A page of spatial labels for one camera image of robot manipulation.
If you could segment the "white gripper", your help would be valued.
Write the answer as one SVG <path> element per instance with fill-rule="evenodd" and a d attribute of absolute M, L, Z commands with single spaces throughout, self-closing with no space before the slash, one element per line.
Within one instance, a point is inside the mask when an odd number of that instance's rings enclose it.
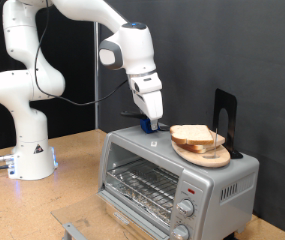
<path fill-rule="evenodd" d="M 138 96 L 139 108 L 150 119 L 151 130 L 158 129 L 158 119 L 163 116 L 162 94 L 160 91 L 141 94 Z"/>

